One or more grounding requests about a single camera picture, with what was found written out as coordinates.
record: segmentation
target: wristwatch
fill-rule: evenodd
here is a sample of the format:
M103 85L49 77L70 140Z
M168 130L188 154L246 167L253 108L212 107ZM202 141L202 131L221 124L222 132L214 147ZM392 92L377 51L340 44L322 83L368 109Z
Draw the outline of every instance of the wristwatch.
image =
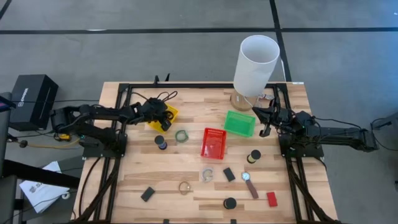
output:
M259 194L257 193L256 188L254 188L253 183L250 181L250 174L248 172L243 172L242 179L245 181L246 185L248 186L253 198L254 199L259 198Z

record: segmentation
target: green basket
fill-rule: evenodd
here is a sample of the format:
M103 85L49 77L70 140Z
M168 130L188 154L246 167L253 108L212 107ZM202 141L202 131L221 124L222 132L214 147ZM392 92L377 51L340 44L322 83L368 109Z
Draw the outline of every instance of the green basket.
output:
M254 134L255 122L256 118L253 116L241 114L235 111L228 111L224 129L230 133L244 137L251 137Z

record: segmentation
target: brown watch strap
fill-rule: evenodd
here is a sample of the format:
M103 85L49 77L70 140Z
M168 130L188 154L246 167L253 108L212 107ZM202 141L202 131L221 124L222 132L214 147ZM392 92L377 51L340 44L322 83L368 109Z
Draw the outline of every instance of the brown watch strap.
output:
M246 184L248 185L248 188L250 190L251 195L253 196L254 199L259 198L259 194L257 193L256 188L254 188L253 183L250 180L246 181Z

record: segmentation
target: yellow container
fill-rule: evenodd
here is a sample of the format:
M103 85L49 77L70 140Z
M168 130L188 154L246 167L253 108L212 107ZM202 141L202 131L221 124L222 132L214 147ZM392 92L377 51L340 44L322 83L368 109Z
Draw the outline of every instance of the yellow container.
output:
M170 122L173 123L174 120L177 118L178 110L175 109L174 107L170 106L170 105L167 104L167 103L166 103L166 105L167 105L167 109L166 109L166 110L169 111L169 112L171 112L171 113L174 115L174 116L173 116L173 119L170 120ZM150 127L152 127L153 129L155 129L156 131L158 131L158 132L160 132L160 133L162 133L162 134L166 133L165 131L163 131L162 125L161 125L158 121L147 122L147 124L148 124Z

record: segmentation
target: black box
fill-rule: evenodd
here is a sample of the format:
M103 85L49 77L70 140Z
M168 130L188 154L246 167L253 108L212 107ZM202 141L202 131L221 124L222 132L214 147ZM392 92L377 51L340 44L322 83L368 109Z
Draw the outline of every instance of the black box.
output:
M46 75L19 75L12 89L9 126L18 131L47 128L58 85Z

